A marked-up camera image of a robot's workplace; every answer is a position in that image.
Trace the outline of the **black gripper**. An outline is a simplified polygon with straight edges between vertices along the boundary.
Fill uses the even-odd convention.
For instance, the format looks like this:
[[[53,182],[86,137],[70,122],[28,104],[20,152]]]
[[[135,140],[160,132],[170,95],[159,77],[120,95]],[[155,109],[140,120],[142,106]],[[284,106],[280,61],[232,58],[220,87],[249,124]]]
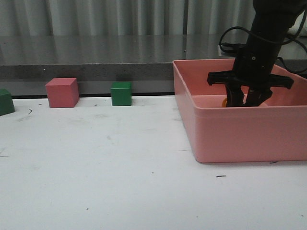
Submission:
[[[271,87],[290,89],[294,80],[272,74],[280,46],[250,46],[239,49],[231,70],[210,72],[209,85],[223,84],[226,88],[226,107],[259,106],[272,96]],[[242,86],[249,87],[245,103]]]

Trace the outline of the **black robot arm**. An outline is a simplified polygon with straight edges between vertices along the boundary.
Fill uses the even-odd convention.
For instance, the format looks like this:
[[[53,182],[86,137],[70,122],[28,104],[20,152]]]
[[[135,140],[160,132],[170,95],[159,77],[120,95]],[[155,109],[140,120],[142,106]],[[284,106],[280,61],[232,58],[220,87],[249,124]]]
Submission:
[[[287,35],[300,14],[306,18],[305,0],[255,0],[256,12],[248,39],[236,46],[236,58],[231,70],[210,72],[209,85],[223,84],[227,107],[259,106],[272,96],[272,87],[290,89],[290,77],[272,74],[281,46],[296,39]]]

